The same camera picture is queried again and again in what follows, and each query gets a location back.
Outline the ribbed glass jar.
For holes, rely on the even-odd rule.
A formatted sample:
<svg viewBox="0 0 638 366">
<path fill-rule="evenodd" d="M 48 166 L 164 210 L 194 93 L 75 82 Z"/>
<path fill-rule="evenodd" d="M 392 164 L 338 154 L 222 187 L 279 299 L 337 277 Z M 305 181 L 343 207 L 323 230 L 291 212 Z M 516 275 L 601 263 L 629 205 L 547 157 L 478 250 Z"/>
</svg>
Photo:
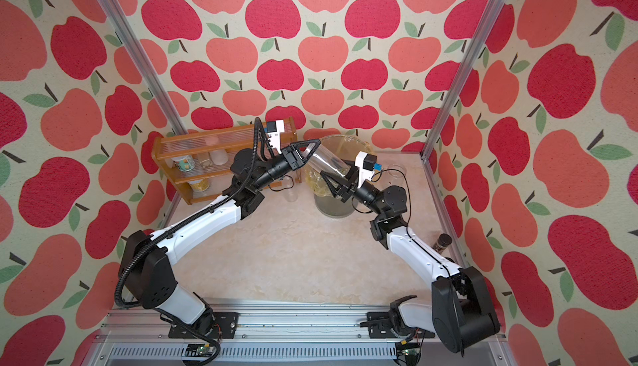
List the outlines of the ribbed glass jar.
<svg viewBox="0 0 638 366">
<path fill-rule="evenodd" d="M 386 171 L 392 180 L 400 180 L 406 176 L 405 167 L 401 164 L 392 164 L 386 168 Z"/>
</svg>

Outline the short clear plastic jar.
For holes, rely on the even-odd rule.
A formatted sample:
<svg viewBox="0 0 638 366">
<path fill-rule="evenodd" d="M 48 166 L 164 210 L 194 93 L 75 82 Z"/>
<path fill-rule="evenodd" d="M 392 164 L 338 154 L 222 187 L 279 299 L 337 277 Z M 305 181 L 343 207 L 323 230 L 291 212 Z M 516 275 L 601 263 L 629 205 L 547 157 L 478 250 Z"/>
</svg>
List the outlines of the short clear plastic jar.
<svg viewBox="0 0 638 366">
<path fill-rule="evenodd" d="M 321 147 L 314 153 L 308 166 L 316 173 L 334 173 L 347 171 L 347 165 L 344 160 L 338 158 L 330 149 L 321 143 Z"/>
</svg>

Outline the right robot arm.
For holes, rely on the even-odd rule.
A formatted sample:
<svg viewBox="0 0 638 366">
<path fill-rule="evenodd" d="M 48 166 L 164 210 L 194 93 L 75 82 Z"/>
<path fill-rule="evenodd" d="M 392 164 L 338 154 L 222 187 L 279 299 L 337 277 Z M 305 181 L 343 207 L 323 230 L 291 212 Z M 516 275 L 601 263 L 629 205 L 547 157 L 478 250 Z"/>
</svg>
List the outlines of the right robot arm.
<svg viewBox="0 0 638 366">
<path fill-rule="evenodd" d="M 387 322 L 393 334 L 409 338 L 418 329 L 425 330 L 456 354 L 500 332 L 482 273 L 440 255 L 418 238 L 403 218 L 409 202 L 405 188 L 392 185 L 380 190 L 367 180 L 357 183 L 358 168 L 354 166 L 345 177 L 327 172 L 321 176 L 332 196 L 344 203 L 353 198 L 376 214 L 371 221 L 373 238 L 430 286 L 430 301 L 410 295 L 390 304 Z"/>
</svg>

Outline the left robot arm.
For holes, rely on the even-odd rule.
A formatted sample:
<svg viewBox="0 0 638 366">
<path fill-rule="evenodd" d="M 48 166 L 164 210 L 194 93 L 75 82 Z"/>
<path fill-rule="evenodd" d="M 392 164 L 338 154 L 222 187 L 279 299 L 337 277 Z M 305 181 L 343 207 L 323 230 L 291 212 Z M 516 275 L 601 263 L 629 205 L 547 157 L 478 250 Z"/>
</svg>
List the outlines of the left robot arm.
<svg viewBox="0 0 638 366">
<path fill-rule="evenodd" d="M 267 160 L 259 158 L 256 147 L 242 149 L 231 166 L 231 186 L 207 208 L 152 236 L 142 232 L 129 236 L 114 294 L 116 305 L 158 311 L 172 324 L 213 326 L 210 306 L 176 281 L 174 265 L 214 233 L 252 214 L 264 199 L 262 190 L 304 167 L 320 145 L 318 139 L 294 142 Z"/>
</svg>

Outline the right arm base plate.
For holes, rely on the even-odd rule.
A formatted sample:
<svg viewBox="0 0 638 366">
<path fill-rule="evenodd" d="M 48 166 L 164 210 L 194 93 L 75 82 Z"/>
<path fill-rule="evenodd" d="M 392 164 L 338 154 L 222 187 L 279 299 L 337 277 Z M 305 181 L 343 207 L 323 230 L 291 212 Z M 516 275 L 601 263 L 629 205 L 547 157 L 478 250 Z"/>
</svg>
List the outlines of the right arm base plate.
<svg viewBox="0 0 638 366">
<path fill-rule="evenodd" d="M 371 339 L 410 340 L 417 336 L 418 329 L 406 326 L 394 311 L 368 312 L 360 323 Z"/>
</svg>

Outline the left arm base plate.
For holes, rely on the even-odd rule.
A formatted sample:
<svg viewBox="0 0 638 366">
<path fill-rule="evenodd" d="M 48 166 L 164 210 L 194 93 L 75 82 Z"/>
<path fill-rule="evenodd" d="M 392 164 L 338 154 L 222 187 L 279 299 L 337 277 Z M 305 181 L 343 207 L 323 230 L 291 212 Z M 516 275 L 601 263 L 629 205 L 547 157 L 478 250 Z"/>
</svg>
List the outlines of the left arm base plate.
<svg viewBox="0 0 638 366">
<path fill-rule="evenodd" d="M 209 339 L 233 339 L 239 325 L 239 316 L 237 312 L 204 313 L 193 329 Z M 176 323 L 171 324 L 168 336 L 171 339 L 197 339 L 196 335 Z"/>
</svg>

